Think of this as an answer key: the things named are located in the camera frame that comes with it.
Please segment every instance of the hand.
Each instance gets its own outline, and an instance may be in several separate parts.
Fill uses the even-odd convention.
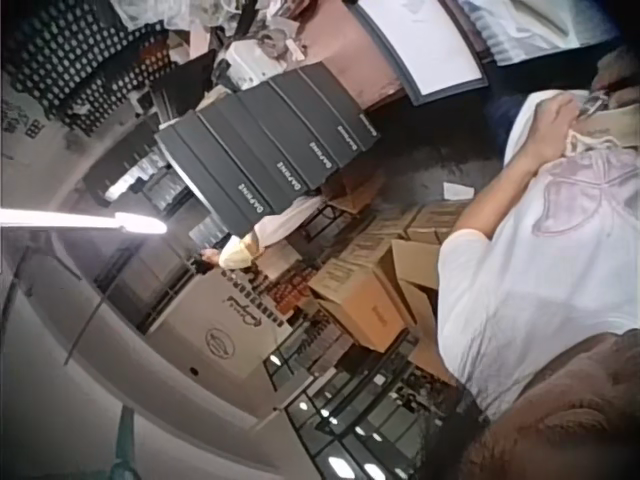
[[[640,66],[631,49],[620,47],[605,55],[598,62],[598,74],[591,83],[591,90],[604,90],[619,80],[633,78],[640,73]],[[620,108],[640,102],[640,87],[628,87],[611,92],[609,105]]]
[[[537,173],[540,167],[562,157],[569,129],[578,118],[580,105],[570,93],[559,93],[536,106],[533,123],[519,162]]]
[[[220,261],[220,251],[215,248],[205,248],[200,252],[200,256],[202,257],[202,260],[214,267],[218,265],[218,262]]]

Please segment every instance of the white shirt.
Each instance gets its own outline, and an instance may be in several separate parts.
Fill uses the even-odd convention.
[[[321,196],[298,197],[280,215],[269,215],[260,220],[253,231],[258,238],[260,252],[269,245],[289,236],[302,222],[324,202]],[[225,270],[235,270],[251,265],[253,256],[243,245],[242,239],[232,236],[220,252],[218,264]]]
[[[462,230],[444,242],[439,348],[490,417],[568,348],[640,327],[638,164],[622,149],[553,162],[493,240]]]

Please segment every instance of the ceiling light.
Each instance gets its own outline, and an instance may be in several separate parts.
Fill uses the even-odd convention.
[[[116,222],[127,232],[160,235],[167,231],[167,226],[157,218],[135,215],[133,213],[116,212]]]
[[[396,475],[398,475],[402,480],[408,480],[409,479],[409,475],[404,473],[403,470],[401,470],[399,468],[395,468],[393,471],[396,472]]]
[[[329,465],[333,468],[340,478],[356,478],[356,474],[349,464],[342,458],[329,457]]]
[[[385,474],[382,473],[382,470],[380,470],[380,467],[373,463],[365,463],[364,469],[373,480],[385,480],[387,478]]]
[[[0,209],[0,226],[44,228],[122,229],[133,233],[162,234],[167,226],[153,217],[117,212],[113,218],[38,210]]]

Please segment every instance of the black rack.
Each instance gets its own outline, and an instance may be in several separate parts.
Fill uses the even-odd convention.
[[[48,118],[90,135],[131,90],[173,68],[167,35],[160,22],[105,26],[90,2],[43,0],[3,35],[2,63]],[[152,44],[155,55],[144,51]]]

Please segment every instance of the person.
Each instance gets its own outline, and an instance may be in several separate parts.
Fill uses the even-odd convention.
[[[322,196],[302,196],[280,215],[260,220],[245,237],[232,236],[222,251],[206,248],[193,260],[197,273],[202,275],[220,266],[225,270],[246,268],[265,249],[286,238],[324,203]]]
[[[568,144],[580,104],[541,97],[441,248],[438,346],[464,394],[415,478],[640,475],[640,157]]]

